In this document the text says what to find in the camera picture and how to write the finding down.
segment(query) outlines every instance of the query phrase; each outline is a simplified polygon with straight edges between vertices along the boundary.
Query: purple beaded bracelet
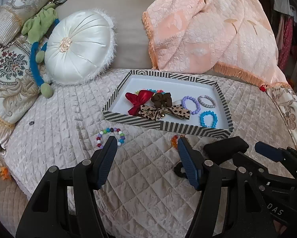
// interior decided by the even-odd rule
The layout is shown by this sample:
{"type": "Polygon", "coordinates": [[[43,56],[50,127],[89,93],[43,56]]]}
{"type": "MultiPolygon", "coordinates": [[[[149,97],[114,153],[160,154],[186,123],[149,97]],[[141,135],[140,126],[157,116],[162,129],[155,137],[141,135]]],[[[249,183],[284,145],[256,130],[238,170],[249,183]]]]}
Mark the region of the purple beaded bracelet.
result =
{"type": "Polygon", "coordinates": [[[124,143],[125,140],[125,136],[124,133],[121,131],[121,129],[119,128],[106,128],[103,129],[102,131],[99,132],[99,134],[97,135],[97,143],[98,143],[98,148],[103,149],[103,145],[101,144],[101,138],[103,134],[107,134],[110,132],[117,132],[120,135],[120,139],[118,140],[118,146],[121,146],[124,143]]]}
{"type": "Polygon", "coordinates": [[[186,107],[186,103],[185,103],[185,101],[186,101],[187,99],[193,101],[193,102],[196,104],[196,106],[197,106],[197,109],[196,109],[195,111],[193,111],[192,114],[197,114],[197,113],[199,113],[199,111],[201,110],[201,108],[200,108],[200,104],[199,104],[199,102],[197,101],[197,99],[195,99],[194,97],[189,97],[189,96],[183,97],[183,99],[181,100],[181,106],[182,106],[184,109],[187,109],[187,107],[186,107]]]}

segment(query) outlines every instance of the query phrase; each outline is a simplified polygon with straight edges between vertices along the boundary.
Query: white round pillow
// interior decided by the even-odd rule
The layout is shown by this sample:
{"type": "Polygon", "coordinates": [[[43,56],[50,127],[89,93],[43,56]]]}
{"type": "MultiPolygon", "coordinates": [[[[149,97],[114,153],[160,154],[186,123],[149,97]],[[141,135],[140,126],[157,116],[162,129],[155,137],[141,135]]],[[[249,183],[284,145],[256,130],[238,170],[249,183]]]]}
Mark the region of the white round pillow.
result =
{"type": "Polygon", "coordinates": [[[78,11],[54,28],[44,60],[55,82],[77,84],[108,68],[114,51],[112,20],[100,11],[78,11]]]}

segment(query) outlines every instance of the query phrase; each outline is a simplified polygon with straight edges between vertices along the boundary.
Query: tray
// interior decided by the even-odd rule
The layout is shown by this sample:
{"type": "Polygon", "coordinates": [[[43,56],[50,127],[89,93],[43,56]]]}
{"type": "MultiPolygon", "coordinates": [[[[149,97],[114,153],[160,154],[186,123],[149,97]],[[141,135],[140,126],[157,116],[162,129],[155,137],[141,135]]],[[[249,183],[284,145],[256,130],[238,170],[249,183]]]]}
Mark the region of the tray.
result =
{"type": "MultiPolygon", "coordinates": [[[[203,101],[206,104],[211,104],[208,100],[203,99],[203,101]]],[[[153,103],[149,101],[146,105],[152,106],[153,103]]],[[[186,106],[191,111],[196,109],[195,103],[190,100],[186,100],[186,106]]],[[[131,70],[116,88],[102,111],[105,119],[109,121],[170,132],[228,138],[233,131],[230,110],[217,82],[182,74],[131,70]],[[196,115],[191,114],[189,120],[182,120],[166,114],[166,117],[160,121],[152,121],[129,115],[127,112],[132,108],[132,104],[126,99],[125,94],[127,92],[135,93],[141,89],[162,89],[165,92],[170,92],[173,104],[176,101],[179,102],[184,96],[198,98],[200,95],[208,95],[215,100],[217,106],[215,108],[201,106],[201,111],[196,115]],[[200,114],[209,110],[214,111],[218,117],[215,129],[200,126],[200,114]]],[[[205,116],[204,122],[208,126],[211,125],[212,117],[205,116]]]]}

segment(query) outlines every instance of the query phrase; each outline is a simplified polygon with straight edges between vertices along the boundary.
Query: pink blanket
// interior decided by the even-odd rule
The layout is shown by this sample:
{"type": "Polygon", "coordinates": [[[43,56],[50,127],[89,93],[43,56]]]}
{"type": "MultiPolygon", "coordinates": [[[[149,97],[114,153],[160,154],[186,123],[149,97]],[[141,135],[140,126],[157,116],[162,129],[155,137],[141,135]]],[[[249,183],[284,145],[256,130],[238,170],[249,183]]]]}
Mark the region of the pink blanket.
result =
{"type": "Polygon", "coordinates": [[[289,86],[258,0],[157,0],[143,23],[155,69],[199,74],[213,68],[256,86],[289,86]]]}

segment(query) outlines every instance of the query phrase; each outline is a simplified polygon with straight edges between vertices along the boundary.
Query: silver bolt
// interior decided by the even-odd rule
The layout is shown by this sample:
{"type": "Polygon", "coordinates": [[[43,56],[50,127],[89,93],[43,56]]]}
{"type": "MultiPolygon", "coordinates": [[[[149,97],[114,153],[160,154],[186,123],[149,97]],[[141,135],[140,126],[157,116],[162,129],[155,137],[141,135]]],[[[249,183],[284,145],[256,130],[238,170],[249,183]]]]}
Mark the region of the silver bolt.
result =
{"type": "Polygon", "coordinates": [[[51,173],[55,172],[56,170],[57,170],[57,166],[51,166],[51,167],[48,169],[48,171],[51,172],[51,173]]]}
{"type": "Polygon", "coordinates": [[[82,164],[83,164],[84,166],[90,165],[90,164],[91,164],[91,160],[90,160],[90,159],[85,159],[85,160],[82,162],[82,164]]]}
{"type": "Polygon", "coordinates": [[[246,169],[245,169],[244,167],[239,167],[239,171],[240,171],[241,173],[243,173],[243,174],[246,173],[246,169]]]}
{"type": "Polygon", "coordinates": [[[204,164],[205,164],[206,166],[212,166],[212,165],[213,165],[213,162],[212,162],[211,160],[206,160],[206,161],[204,162],[204,164]]]}

